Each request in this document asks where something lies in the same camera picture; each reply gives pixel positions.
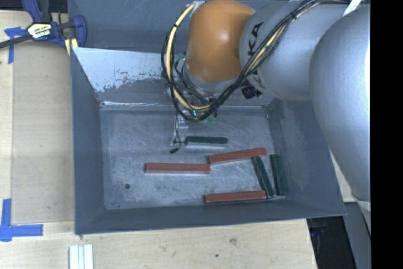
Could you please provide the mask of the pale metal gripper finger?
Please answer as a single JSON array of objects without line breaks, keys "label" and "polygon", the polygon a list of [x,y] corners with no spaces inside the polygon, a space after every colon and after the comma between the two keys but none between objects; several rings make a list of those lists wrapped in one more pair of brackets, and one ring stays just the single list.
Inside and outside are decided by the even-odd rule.
[{"label": "pale metal gripper finger", "polygon": [[174,118],[173,135],[171,138],[171,146],[180,145],[180,136],[178,130],[178,116]]},{"label": "pale metal gripper finger", "polygon": [[185,142],[186,136],[188,135],[189,125],[188,121],[183,117],[179,116],[179,141]]}]

